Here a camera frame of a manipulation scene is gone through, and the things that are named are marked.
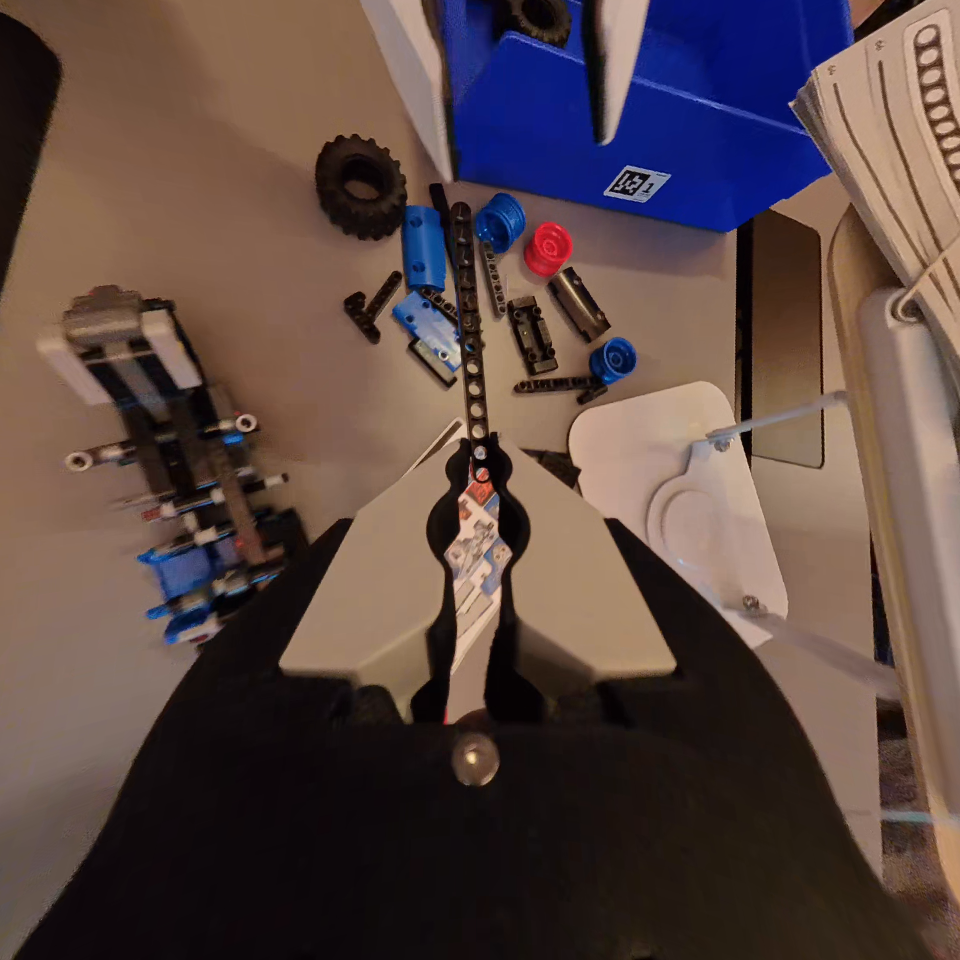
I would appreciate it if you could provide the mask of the black toy frame block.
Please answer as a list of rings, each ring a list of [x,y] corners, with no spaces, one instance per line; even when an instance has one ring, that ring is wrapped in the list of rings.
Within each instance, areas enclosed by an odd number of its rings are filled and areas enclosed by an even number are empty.
[[[543,311],[533,295],[508,302],[508,317],[515,342],[530,378],[558,370],[556,349]]]

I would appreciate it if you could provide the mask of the dark brown mat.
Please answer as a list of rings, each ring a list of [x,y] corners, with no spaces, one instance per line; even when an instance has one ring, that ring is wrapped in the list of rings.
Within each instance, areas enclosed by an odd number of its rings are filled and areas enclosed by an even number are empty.
[[[740,420],[821,396],[822,251],[816,229],[772,209],[738,228],[735,326]]]

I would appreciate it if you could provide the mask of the blue bin with white tag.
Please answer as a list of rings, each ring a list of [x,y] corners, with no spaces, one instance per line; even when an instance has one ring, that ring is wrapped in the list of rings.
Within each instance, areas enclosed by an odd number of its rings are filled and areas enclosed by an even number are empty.
[[[654,1],[618,129],[594,141],[581,2],[564,47],[446,2],[461,180],[728,233],[830,173],[790,103],[854,39],[834,1]]]

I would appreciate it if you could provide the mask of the blue toy wheel rim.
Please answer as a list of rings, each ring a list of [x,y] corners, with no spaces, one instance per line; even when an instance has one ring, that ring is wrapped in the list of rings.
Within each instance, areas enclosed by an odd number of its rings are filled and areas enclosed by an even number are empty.
[[[630,341],[615,337],[603,342],[590,353],[591,376],[610,386],[629,377],[637,368],[638,353]]]
[[[496,256],[506,254],[526,231],[526,215],[512,194],[498,192],[476,213],[475,234]]]

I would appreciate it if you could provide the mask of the black curved toy panel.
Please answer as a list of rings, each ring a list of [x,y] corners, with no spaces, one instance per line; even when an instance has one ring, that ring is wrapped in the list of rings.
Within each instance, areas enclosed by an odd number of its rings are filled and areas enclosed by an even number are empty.
[[[606,313],[572,267],[555,274],[546,288],[584,342],[593,343],[611,329]]]

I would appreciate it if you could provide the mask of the red toy wheel rim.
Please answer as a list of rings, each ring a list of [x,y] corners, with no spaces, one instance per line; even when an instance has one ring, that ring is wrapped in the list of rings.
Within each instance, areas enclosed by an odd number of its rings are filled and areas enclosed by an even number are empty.
[[[565,268],[573,253],[573,240],[558,222],[536,227],[523,250],[523,261],[535,277],[550,280]]]

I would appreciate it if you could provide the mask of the colourful sticker sheet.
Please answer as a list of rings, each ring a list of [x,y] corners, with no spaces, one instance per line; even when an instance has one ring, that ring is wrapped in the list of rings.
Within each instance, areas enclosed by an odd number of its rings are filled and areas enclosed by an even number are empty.
[[[498,531],[499,496],[489,481],[470,481],[459,496],[460,530],[444,553],[452,574],[457,638],[455,672],[488,627],[498,624],[501,577],[511,550]]]

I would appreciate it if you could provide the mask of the grey desk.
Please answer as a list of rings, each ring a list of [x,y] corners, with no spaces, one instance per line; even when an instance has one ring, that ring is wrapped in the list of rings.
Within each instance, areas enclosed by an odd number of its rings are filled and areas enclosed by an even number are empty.
[[[308,535],[396,482],[462,411],[387,315],[368,345],[342,314],[400,241],[358,242],[319,209],[339,134],[399,159],[414,203],[438,180],[358,2],[2,2],[62,82],[2,299],[2,928],[25,934],[75,871],[161,707],[192,665],[144,611],[136,555],[165,539],[116,500],[130,467],[65,455],[122,434],[36,348],[72,299],[117,284],[175,302],[212,378],[263,424],[273,502]],[[734,389],[736,239],[517,191],[640,351],[619,400],[691,381]],[[871,646],[866,515],[843,411],[827,463],[759,462],[757,486],[807,629]]]

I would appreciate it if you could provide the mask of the black toy tire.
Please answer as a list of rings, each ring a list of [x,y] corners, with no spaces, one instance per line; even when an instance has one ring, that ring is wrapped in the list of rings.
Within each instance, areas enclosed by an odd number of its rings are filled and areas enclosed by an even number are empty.
[[[508,32],[564,49],[570,39],[572,17],[565,1],[494,1],[494,36]]]
[[[330,223],[362,241],[379,241],[401,226],[406,178],[390,150],[358,134],[337,135],[318,154],[318,203]]]

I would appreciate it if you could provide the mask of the long black toy beam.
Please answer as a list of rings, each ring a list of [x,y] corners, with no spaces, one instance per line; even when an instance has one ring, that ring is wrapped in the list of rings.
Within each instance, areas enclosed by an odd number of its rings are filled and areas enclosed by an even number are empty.
[[[470,477],[472,481],[488,483],[491,480],[491,441],[477,284],[474,216],[471,208],[463,201],[457,201],[450,207],[448,239],[452,253],[458,314],[464,421],[466,440],[470,447]]]

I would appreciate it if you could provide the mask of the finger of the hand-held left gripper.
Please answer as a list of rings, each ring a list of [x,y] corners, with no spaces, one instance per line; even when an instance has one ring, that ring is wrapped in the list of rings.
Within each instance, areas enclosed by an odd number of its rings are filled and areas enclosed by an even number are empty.
[[[584,1],[583,62],[594,142],[610,144],[630,90],[650,3]]]
[[[443,2],[362,1],[393,85],[440,181],[454,183]]]

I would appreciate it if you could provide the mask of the open instruction booklet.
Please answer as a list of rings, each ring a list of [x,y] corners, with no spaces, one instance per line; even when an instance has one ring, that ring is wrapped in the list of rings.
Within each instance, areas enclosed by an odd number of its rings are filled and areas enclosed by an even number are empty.
[[[958,322],[958,2],[923,2],[818,66],[791,109],[919,307]]]

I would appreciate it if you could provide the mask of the blue and black toy chassis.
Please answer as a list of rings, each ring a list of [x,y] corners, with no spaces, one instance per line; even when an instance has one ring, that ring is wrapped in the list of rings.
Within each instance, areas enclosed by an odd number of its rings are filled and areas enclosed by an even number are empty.
[[[209,378],[167,298],[95,287],[37,349],[85,404],[116,412],[125,437],[73,451],[64,464],[73,474],[138,468],[145,492],[115,508],[179,525],[137,558],[161,594],[146,616],[164,621],[167,645],[204,646],[307,548],[296,509],[256,503],[289,482],[255,462],[258,417]]]

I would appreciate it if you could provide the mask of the thin black toy beam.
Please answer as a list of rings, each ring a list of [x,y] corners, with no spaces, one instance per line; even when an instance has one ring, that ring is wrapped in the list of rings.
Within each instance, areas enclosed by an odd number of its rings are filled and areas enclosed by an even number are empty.
[[[535,397],[557,394],[575,394],[576,402],[586,406],[597,401],[609,390],[609,385],[594,375],[554,376],[520,380],[512,387],[519,397]]]

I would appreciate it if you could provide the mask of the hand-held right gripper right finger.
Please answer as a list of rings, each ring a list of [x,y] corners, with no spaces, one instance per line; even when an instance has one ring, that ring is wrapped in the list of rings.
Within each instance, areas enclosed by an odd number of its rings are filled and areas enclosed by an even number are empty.
[[[677,661],[605,517],[508,438],[488,444],[510,548],[484,690],[491,717],[537,723],[607,682],[664,678]]]

